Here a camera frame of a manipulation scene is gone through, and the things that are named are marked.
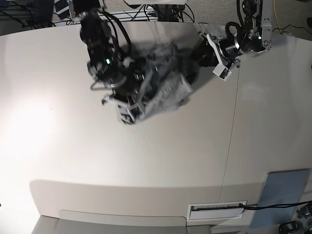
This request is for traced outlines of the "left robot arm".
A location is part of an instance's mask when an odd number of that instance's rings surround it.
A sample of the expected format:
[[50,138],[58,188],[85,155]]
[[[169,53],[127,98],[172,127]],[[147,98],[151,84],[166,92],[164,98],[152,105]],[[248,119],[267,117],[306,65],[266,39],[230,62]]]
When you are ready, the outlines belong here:
[[272,11],[272,0],[237,0],[239,22],[228,22],[225,25],[225,36],[199,32],[203,40],[193,50],[192,58],[202,67],[223,64],[226,69],[230,69],[238,63],[238,57],[245,53],[269,50]]

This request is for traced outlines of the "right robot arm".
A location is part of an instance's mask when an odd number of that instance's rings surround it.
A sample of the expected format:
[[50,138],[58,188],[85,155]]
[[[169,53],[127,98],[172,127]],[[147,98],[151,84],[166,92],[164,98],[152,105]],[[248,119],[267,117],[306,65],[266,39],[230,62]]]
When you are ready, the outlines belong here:
[[133,45],[121,21],[97,0],[70,0],[68,5],[87,46],[87,68],[94,80],[90,89],[111,90],[103,102],[116,101],[131,110],[144,108],[154,91],[148,79],[155,50]]

